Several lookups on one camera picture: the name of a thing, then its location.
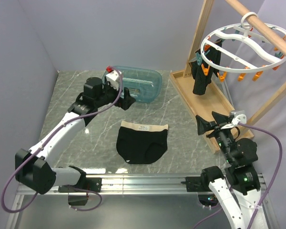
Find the black underwear beige waistband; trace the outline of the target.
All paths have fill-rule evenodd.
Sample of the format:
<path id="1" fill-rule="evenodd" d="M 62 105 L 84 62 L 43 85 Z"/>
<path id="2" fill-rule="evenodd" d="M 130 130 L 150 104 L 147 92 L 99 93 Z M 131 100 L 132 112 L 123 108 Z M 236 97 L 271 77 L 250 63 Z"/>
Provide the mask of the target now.
<path id="1" fill-rule="evenodd" d="M 117 153 L 132 165 L 148 165 L 159 160 L 167 151 L 169 125 L 121 122 L 116 141 Z"/>

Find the white round clip hanger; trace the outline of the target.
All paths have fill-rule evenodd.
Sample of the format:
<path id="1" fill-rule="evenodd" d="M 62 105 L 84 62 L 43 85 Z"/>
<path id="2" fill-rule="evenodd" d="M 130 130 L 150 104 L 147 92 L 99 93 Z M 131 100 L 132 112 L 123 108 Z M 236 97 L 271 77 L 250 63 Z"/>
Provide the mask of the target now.
<path id="1" fill-rule="evenodd" d="M 244 18 L 240 23 L 217 28 L 203 38 L 202 67 L 225 73 L 262 73 L 286 62 L 286 54 Z"/>

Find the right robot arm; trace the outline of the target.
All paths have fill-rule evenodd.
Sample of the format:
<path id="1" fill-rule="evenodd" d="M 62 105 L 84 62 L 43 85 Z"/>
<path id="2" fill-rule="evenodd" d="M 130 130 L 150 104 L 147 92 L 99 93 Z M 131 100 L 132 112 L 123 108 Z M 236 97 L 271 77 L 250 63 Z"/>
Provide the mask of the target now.
<path id="1" fill-rule="evenodd" d="M 229 115 L 212 112 L 213 121 L 196 115 L 198 135 L 214 138 L 229 167 L 222 173 L 218 167 L 202 170 L 201 187 L 212 191 L 228 218 L 231 228 L 245 229 L 261 197 L 260 182 L 253 163 L 258 160 L 257 144 L 250 138 L 236 140 L 231 132 L 246 124 L 243 112 Z"/>

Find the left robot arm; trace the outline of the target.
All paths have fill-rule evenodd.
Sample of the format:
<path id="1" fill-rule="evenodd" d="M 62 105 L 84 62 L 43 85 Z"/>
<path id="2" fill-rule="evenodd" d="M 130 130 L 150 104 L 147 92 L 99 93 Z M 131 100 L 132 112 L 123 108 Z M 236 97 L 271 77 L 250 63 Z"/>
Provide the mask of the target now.
<path id="1" fill-rule="evenodd" d="M 39 194 L 55 186 L 70 186 L 74 191 L 87 189 L 86 173 L 75 166 L 53 168 L 53 162 L 76 134 L 84 129 L 107 104 L 127 110 L 135 98 L 123 87 L 118 73 L 106 75 L 102 80 L 88 78 L 75 102 L 59 124 L 29 150 L 21 149 L 15 155 L 15 178 Z"/>

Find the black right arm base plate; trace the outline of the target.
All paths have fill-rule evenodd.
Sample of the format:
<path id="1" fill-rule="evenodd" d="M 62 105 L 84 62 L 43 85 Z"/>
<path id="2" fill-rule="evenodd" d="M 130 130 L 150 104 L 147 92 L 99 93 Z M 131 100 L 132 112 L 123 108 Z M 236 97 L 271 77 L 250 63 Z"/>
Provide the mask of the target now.
<path id="1" fill-rule="evenodd" d="M 181 184 L 186 186 L 187 192 L 205 192 L 201 177 L 185 177 L 185 181 L 181 181 Z"/>

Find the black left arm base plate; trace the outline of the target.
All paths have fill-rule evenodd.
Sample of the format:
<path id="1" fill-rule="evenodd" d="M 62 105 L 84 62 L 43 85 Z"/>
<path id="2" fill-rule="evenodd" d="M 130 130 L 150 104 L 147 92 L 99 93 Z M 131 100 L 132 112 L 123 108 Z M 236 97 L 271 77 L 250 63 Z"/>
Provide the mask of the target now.
<path id="1" fill-rule="evenodd" d="M 84 180 L 80 181 L 79 184 L 74 186 L 61 186 L 58 188 L 58 192 L 67 193 L 67 192 L 79 192 L 80 190 L 94 191 L 99 193 L 102 187 L 102 178 L 101 177 L 86 177 Z"/>

